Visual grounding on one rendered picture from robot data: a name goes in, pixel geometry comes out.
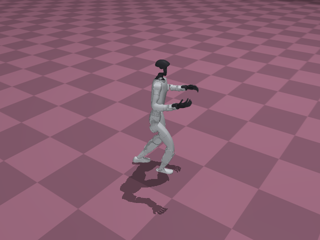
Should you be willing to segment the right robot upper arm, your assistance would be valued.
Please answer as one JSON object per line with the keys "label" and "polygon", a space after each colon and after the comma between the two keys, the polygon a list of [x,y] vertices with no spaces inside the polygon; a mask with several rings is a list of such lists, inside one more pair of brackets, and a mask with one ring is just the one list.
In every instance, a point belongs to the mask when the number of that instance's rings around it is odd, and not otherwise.
{"label": "right robot upper arm", "polygon": [[153,105],[154,104],[158,104],[157,102],[158,102],[158,100],[160,98],[161,90],[162,90],[162,83],[161,82],[155,82],[153,84],[153,95],[152,95],[152,103],[151,103],[152,109],[153,109]]}

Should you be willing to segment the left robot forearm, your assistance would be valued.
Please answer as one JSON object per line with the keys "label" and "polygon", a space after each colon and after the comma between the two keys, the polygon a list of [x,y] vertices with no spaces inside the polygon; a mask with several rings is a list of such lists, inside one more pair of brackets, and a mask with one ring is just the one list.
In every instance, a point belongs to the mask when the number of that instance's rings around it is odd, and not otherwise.
{"label": "left robot forearm", "polygon": [[170,87],[170,91],[185,91],[185,88],[181,88],[181,86],[184,85],[173,85],[173,84],[168,84]]}

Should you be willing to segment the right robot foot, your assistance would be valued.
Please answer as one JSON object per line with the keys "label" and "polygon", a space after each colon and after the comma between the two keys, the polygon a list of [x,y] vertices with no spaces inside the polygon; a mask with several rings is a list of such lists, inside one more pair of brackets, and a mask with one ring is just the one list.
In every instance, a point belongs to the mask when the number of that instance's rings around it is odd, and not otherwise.
{"label": "right robot foot", "polygon": [[156,169],[157,172],[161,172],[161,173],[165,173],[165,174],[172,174],[174,172],[172,169],[167,169],[167,168],[164,168],[162,171],[159,171],[159,170],[160,170],[159,168]]}

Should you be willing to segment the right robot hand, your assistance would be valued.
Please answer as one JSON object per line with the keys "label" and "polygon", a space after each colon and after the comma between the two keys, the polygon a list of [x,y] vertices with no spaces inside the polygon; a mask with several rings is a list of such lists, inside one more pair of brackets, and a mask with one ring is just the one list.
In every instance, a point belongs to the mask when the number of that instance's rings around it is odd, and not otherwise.
{"label": "right robot hand", "polygon": [[180,101],[180,103],[173,103],[171,105],[171,107],[175,107],[178,110],[179,108],[189,107],[192,104],[191,99],[189,99],[189,101],[188,101],[188,98],[187,98],[187,100],[185,102],[182,103],[182,101],[183,101],[183,99]]}

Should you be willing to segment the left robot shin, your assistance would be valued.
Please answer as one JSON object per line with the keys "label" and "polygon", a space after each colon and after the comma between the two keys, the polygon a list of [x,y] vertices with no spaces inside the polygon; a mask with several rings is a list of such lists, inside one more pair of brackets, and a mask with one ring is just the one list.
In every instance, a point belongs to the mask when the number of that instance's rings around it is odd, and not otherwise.
{"label": "left robot shin", "polygon": [[[162,142],[162,141],[161,141]],[[157,146],[159,146],[159,144],[155,144],[153,142],[153,139],[151,139],[145,146],[143,151],[138,155],[138,159],[141,159],[141,157],[143,158],[144,156],[146,156],[148,153],[152,152]]]}

